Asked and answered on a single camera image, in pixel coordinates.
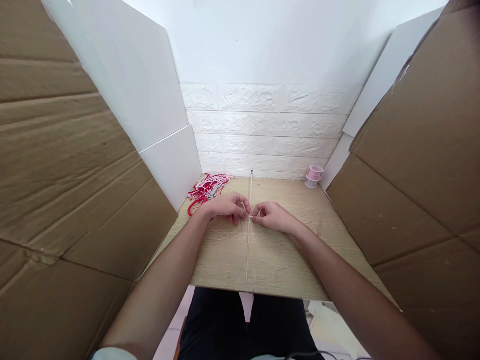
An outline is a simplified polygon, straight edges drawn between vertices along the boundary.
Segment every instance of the red string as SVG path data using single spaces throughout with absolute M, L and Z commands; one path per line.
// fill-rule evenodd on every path
M 214 195 L 214 197 L 218 197 L 222 194 L 222 191 L 227 185 L 231 179 L 236 179 L 236 176 L 232 175 L 227 175 L 227 174 L 218 174 L 218 175 L 210 175 L 210 174 L 204 174 L 206 175 L 205 178 L 200 180 L 199 182 L 196 183 L 196 185 L 193 187 L 193 190 L 188 193 L 188 198 L 190 201 L 194 202 L 197 199 L 200 199 L 202 197 L 209 197 L 209 195 L 212 193 L 215 185 L 218 184 L 218 189 Z

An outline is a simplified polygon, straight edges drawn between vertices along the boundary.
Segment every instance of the cardboard box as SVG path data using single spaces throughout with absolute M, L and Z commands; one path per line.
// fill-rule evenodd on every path
M 405 316 L 452 359 L 480 352 L 480 6 L 453 1 L 327 190 Z
M 0 359 L 87 359 L 177 213 L 40 0 L 0 29 Z

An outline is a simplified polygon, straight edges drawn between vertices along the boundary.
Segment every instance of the black pants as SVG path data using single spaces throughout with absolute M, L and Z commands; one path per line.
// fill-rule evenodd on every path
M 195 288 L 180 341 L 179 360 L 251 359 L 317 351 L 298 299 L 255 295 L 250 324 L 238 292 Z M 295 360 L 323 360 L 321 355 Z

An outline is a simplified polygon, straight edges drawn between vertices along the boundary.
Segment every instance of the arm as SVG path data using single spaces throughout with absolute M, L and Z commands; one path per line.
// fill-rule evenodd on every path
M 247 198 L 236 192 L 203 204 L 143 275 L 100 347 L 152 359 L 192 280 L 210 220 L 228 216 L 238 225 L 250 211 Z
M 336 308 L 373 359 L 440 360 L 390 300 L 278 203 L 258 204 L 252 216 L 254 223 L 298 241 Z

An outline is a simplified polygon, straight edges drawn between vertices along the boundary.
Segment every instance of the white string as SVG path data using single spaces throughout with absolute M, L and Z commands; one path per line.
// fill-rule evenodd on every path
M 252 187 L 254 184 L 254 172 L 252 170 L 250 176 L 250 209 L 252 208 Z M 245 279 L 245 291 L 249 289 L 249 250 L 250 250 L 250 221 L 252 214 L 248 217 L 248 234 L 246 236 L 246 279 Z

